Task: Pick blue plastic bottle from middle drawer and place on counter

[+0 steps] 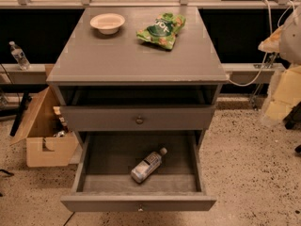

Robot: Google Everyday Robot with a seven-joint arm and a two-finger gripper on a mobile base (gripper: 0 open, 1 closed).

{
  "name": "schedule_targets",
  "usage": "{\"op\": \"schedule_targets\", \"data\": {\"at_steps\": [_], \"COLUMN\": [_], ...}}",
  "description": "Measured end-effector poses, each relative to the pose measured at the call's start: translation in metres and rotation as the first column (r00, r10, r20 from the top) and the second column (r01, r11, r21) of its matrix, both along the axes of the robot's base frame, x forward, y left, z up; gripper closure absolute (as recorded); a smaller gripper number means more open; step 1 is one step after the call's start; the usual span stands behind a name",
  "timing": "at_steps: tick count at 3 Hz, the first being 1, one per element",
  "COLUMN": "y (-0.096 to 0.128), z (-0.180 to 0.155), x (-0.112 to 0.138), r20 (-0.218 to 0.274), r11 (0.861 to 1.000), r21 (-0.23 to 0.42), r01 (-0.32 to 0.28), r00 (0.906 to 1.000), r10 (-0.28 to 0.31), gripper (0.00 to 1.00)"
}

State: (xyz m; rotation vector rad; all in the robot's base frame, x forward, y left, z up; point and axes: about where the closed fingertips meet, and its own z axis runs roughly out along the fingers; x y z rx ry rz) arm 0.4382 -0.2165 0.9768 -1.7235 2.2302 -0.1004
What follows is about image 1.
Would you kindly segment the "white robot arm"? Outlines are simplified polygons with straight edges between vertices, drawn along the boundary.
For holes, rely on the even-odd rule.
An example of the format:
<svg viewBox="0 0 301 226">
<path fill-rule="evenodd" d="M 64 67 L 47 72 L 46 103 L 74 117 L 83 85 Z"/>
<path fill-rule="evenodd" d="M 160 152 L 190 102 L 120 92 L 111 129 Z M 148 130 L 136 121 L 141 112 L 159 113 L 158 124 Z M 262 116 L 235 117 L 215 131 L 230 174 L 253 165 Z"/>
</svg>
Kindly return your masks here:
<svg viewBox="0 0 301 226">
<path fill-rule="evenodd" d="M 290 63 L 284 72 L 275 72 L 262 107 L 261 122 L 272 126 L 283 121 L 301 102 L 301 5 L 260 43 L 258 49 L 279 56 Z"/>
</svg>

